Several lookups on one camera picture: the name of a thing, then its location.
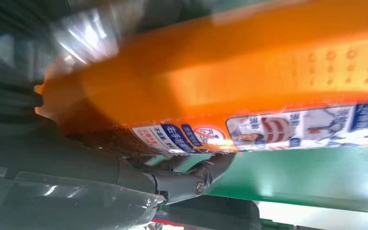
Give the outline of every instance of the orange package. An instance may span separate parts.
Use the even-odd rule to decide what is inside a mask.
[[[39,114],[106,151],[368,146],[368,1],[246,7],[166,27],[37,91]]]

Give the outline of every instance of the green surface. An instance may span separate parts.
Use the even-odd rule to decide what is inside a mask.
[[[368,212],[368,148],[243,153],[209,193]]]

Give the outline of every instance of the metal bolt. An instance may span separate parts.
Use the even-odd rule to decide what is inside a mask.
[[[201,180],[199,180],[196,184],[195,184],[196,186],[195,186],[195,193],[197,194],[197,195],[200,195],[200,194],[202,194],[202,192],[204,191],[204,188],[205,188],[205,185],[204,185],[204,182],[203,181],[201,181]]]

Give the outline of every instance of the product label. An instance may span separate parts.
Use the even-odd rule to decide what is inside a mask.
[[[233,117],[226,126],[240,151],[368,145],[368,104]]]
[[[368,146],[368,103],[278,114],[193,117],[69,137],[127,155]]]
[[[143,142],[160,153],[198,153],[175,125],[135,127],[132,130]]]

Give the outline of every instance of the gray machine part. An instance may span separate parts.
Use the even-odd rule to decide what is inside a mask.
[[[174,172],[174,167],[180,167],[180,161],[185,162],[186,157],[175,157],[162,162],[162,168],[171,171],[147,172],[156,185],[156,193],[166,198],[166,204],[200,196],[203,191],[218,180],[229,168],[236,153],[218,154],[209,160],[201,161],[187,173]]]
[[[201,196],[168,207],[169,220],[214,230],[260,230],[259,208],[253,201]]]

